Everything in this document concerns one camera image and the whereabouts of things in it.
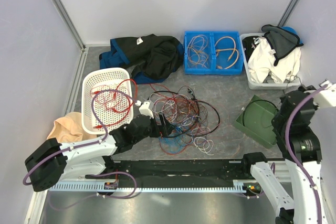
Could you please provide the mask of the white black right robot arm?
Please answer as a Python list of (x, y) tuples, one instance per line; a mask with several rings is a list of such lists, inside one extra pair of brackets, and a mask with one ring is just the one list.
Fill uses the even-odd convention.
[(280, 101), (271, 124), (290, 174), (293, 195), (283, 188), (262, 153), (244, 155), (240, 172), (261, 186), (276, 223), (327, 223), (320, 188), (320, 141), (309, 125), (316, 110), (335, 106), (335, 84), (326, 80), (318, 89), (300, 86)]

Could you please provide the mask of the grey laundry basket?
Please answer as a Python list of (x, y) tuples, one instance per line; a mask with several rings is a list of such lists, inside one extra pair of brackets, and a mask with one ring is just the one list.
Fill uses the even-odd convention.
[(246, 37), (258, 37), (263, 35), (263, 33), (247, 33), (247, 34), (241, 34), (239, 36), (240, 40), (240, 45), (242, 46), (243, 52), (241, 53), (241, 56), (244, 60), (244, 67), (246, 71), (246, 76), (247, 76), (247, 82), (248, 86), (251, 90), (285, 90), (287, 88), (291, 87), (297, 87), (301, 84), (299, 76), (294, 77), (294, 79), (291, 82), (285, 82), (285, 83), (274, 83), (273, 79), (268, 76), (266, 78), (266, 82), (263, 83), (256, 83), (252, 80), (251, 74), (248, 70), (248, 63), (246, 60), (245, 52), (244, 52), (244, 47), (243, 47), (243, 39)]

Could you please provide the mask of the black cable teal connector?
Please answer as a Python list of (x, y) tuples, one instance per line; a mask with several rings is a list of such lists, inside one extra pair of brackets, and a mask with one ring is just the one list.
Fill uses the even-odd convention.
[(186, 93), (158, 90), (149, 95), (154, 103), (154, 116), (163, 114), (172, 124), (172, 133), (167, 138), (182, 136), (206, 137), (215, 132), (221, 117), (218, 110), (206, 101), (196, 98), (192, 89)]

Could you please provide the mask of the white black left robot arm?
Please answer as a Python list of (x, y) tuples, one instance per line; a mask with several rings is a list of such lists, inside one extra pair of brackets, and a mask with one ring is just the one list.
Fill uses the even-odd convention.
[(61, 180), (79, 176), (111, 178), (115, 165), (105, 161), (105, 157), (129, 151), (147, 137), (169, 136), (173, 132), (174, 126), (165, 116), (159, 118), (157, 121), (147, 115), (138, 115), (104, 136), (81, 142), (61, 144), (50, 138), (26, 158), (27, 174), (23, 184), (39, 192), (52, 188)]

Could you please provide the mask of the blue plastic bin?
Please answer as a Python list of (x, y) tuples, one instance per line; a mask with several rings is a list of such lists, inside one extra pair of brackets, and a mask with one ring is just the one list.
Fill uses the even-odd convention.
[(186, 74), (238, 75), (244, 60), (237, 31), (186, 31), (184, 71)]

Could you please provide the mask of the white cloth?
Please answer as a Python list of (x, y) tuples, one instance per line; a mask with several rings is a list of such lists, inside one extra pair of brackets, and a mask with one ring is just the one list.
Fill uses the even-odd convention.
[(289, 55), (275, 64), (275, 50), (266, 38), (262, 36), (249, 36), (244, 48), (252, 49), (247, 57), (247, 68), (251, 80), (255, 83), (263, 83), (268, 77), (276, 84), (292, 82), (300, 69), (301, 49), (295, 48)]

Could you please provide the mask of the beige bucket hat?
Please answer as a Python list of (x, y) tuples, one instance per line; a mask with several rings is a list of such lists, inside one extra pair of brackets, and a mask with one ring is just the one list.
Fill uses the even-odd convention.
[(54, 127), (47, 139), (55, 138), (58, 143), (71, 143), (91, 140), (97, 137), (95, 134), (87, 133), (81, 123), (81, 113), (70, 112), (64, 117), (54, 120)]

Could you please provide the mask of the grey black cloth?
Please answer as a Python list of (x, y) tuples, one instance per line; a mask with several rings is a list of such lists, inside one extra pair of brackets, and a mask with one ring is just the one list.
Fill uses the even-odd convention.
[(272, 50), (275, 61), (274, 66), (277, 66), (279, 61), (287, 57), (294, 49), (303, 46), (300, 37), (278, 26), (263, 25), (261, 31), (264, 32), (264, 37), (267, 39)]

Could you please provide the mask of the white perforated basket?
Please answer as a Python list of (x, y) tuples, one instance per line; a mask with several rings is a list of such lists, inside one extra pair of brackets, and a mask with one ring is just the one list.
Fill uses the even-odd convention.
[(89, 73), (82, 83), (81, 120), (89, 134), (103, 134), (130, 123), (133, 119), (132, 86), (123, 68), (109, 68)]

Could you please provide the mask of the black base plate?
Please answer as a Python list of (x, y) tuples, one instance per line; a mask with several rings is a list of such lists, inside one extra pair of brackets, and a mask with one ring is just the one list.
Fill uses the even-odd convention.
[(192, 180), (253, 180), (247, 173), (244, 162), (234, 159), (171, 159), (143, 161), (107, 161), (107, 168), (100, 179), (126, 180), (133, 182), (126, 175), (109, 175), (110, 172), (126, 172), (136, 182), (142, 180), (167, 179), (169, 177), (191, 177)]

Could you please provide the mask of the black blue jacket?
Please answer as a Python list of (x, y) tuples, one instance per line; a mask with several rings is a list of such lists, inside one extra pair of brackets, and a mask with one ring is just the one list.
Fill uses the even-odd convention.
[(133, 67), (136, 84), (162, 83), (184, 61), (184, 48), (173, 36), (150, 34), (110, 40), (110, 50), (99, 55), (99, 69)]

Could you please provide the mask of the green plastic tray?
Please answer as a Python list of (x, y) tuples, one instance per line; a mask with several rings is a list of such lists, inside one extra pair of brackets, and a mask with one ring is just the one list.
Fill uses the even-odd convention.
[(258, 144), (270, 149), (277, 144), (271, 124), (277, 112), (275, 104), (254, 95), (233, 126)]

